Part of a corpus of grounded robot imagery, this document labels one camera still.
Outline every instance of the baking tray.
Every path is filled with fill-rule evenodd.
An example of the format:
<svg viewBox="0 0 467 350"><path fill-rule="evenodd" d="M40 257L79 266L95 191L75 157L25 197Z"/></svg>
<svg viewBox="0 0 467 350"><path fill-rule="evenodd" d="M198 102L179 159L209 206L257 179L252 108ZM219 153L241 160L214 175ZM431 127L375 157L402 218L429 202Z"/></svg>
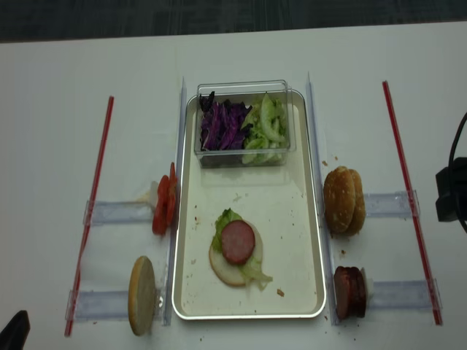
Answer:
<svg viewBox="0 0 467 350"><path fill-rule="evenodd" d="M311 318L325 306L305 101L291 92L287 107L294 111L297 147L276 167L201 169L193 149L197 100L188 102L180 176L185 215L179 220L172 292L182 319ZM274 278L263 291L254 284L229 287L211 269L214 223L228 208L261 233L263 272Z"/></svg>

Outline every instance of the red straw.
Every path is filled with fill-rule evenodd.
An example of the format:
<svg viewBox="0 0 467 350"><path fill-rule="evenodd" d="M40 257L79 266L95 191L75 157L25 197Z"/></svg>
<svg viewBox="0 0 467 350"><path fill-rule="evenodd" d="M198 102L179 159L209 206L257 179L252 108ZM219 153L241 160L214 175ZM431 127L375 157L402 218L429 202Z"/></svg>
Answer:
<svg viewBox="0 0 467 350"><path fill-rule="evenodd" d="M410 182L409 169L407 168L406 158L404 155L404 149L402 148L401 135L399 133L399 127L397 120L395 119L395 112L393 106L393 100L389 91L389 85L386 82L382 83L382 88L385 91L385 98L387 104L387 110L389 111L389 118L393 127L395 145L397 146L397 152L399 154L399 161L401 162L402 174L404 175L404 182L406 185L407 193L413 193L412 183ZM431 304L433 305L433 316L435 318L436 325L442 325L443 319L441 318L441 310L438 304L438 298L436 297L434 279L430 269L430 263L428 261L428 254L425 249L425 241L423 240L422 225L420 224L420 218L416 215L417 209L415 206L414 199L409 195L410 209L412 210L412 218L414 220L415 233L417 234L418 249L420 250L420 256L422 258L423 271L425 272L425 279L428 284L428 290L430 292Z"/></svg>
<svg viewBox="0 0 467 350"><path fill-rule="evenodd" d="M84 227L84 230L82 232L80 254L78 255L78 263L77 263L77 267L76 267L76 273L74 275L74 283L73 283L73 293L74 293L74 295L76 295L76 293L80 290L81 256L82 256L82 253L85 250L86 241L88 240L88 236L89 236L89 230L90 230L90 223L89 222L90 221L88 219L91 217L91 215L93 213L94 202L96 201L97 187L99 185L99 178L101 177L102 161L104 159L105 145L106 145L106 142L107 142L107 135L109 134L110 118L112 117L113 106L114 106L114 96L110 96L109 97L109 104L107 105L107 114L105 116L104 129L102 131L101 146L99 148L99 155L97 157L96 170L94 171L93 186L92 186L91 191L90 191L88 217L85 220L85 227ZM72 304L71 312L69 314L69 319L66 321L66 328L65 328L65 336L66 337L69 337L72 334L74 310L76 308L76 298L75 297L72 298L72 302L73 302L73 304Z"/></svg>

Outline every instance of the white tabletop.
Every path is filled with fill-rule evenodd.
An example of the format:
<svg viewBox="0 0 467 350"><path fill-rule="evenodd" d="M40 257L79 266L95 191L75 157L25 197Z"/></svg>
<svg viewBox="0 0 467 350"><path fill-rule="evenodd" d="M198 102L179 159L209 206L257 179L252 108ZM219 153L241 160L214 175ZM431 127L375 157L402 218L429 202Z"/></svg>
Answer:
<svg viewBox="0 0 467 350"><path fill-rule="evenodd" d="M466 33L467 23L442 23L1 44L0 327L27 310L27 349L436 349L463 343L467 236L457 222L437 221L435 174L447 165L467 112ZM321 120L387 114L381 82L389 81L444 326L332 327L326 308L316 319L295 321L182 322L173 315L170 327L142 338L127 322L88 322L75 324L65 338L83 207L109 95L121 125L114 134L151 128L166 145L155 157L168 165L182 77L188 96L203 82L266 79L285 79L304 93L308 71ZM370 133L371 125L363 131ZM466 155L467 136L461 139L458 155ZM157 172L155 179L166 169Z"/></svg>

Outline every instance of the plastic container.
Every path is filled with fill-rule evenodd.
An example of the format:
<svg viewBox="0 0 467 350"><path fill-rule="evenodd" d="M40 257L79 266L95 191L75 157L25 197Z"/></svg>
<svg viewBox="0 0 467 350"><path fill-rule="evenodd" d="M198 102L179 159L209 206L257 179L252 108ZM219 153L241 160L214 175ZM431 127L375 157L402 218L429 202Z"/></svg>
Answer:
<svg viewBox="0 0 467 350"><path fill-rule="evenodd" d="M255 99L262 99L268 93L271 99L279 99L285 116L285 140L281 144L270 142L267 149L225 149L205 150L201 144L201 121L204 113L197 103L196 132L194 152L202 168L227 168L243 166L280 166L287 161L287 154L296 148L293 127L292 94L284 80L267 82L237 82L226 84L203 84L198 86L198 101L214 91L214 101L223 103L243 102L246 107L252 105Z"/></svg>

